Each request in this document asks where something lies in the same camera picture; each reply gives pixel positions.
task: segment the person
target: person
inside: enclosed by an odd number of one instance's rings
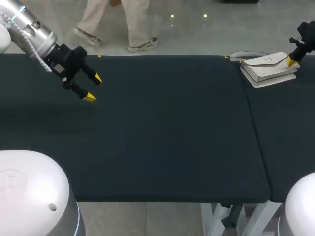
[[[87,43],[99,47],[101,40],[96,36],[97,27],[109,0],[88,0],[83,19],[74,28],[74,33]],[[149,37],[146,15],[150,0],[122,0],[128,24],[129,47],[131,53],[151,50],[157,47],[158,38]]]

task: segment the dark table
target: dark table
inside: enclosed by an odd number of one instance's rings
[[[104,80],[100,88],[81,83],[94,104],[63,90],[26,55],[0,56],[1,150],[52,157],[79,201],[269,199],[246,93],[227,59],[87,61]]]
[[[315,57],[297,79],[264,88],[245,83],[273,202],[284,202],[303,176],[315,172]]]

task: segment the tiled floor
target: tiled floor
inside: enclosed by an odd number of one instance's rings
[[[90,54],[130,55],[121,6],[107,8],[99,27],[104,44],[96,49],[72,33],[85,0],[21,1],[58,35],[59,43],[69,47],[81,44]],[[298,25],[314,19],[314,0],[261,0],[255,5],[222,4],[217,0],[151,0],[148,27],[152,36],[159,37],[160,45],[138,55],[290,52],[294,45],[288,40],[299,37]],[[8,50],[20,52],[14,45]],[[200,204],[85,202],[80,203],[80,208],[87,236],[202,235]]]

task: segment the white robot casing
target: white robot casing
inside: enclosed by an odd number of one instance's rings
[[[62,168],[33,151],[0,151],[0,235],[84,236]]]
[[[290,190],[279,218],[278,236],[315,235],[315,173],[300,179]]]

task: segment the shoe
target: shoe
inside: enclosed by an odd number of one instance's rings
[[[138,53],[146,50],[152,50],[158,46],[158,38],[152,37],[151,41],[139,46],[139,47],[128,47],[129,52]]]
[[[99,47],[101,45],[100,40],[96,36],[93,36],[93,35],[90,35],[90,34],[86,33],[85,31],[83,31],[79,27],[74,28],[73,32],[77,36],[79,36],[80,38],[85,39],[88,44],[90,44],[90,45],[92,45],[94,47]]]

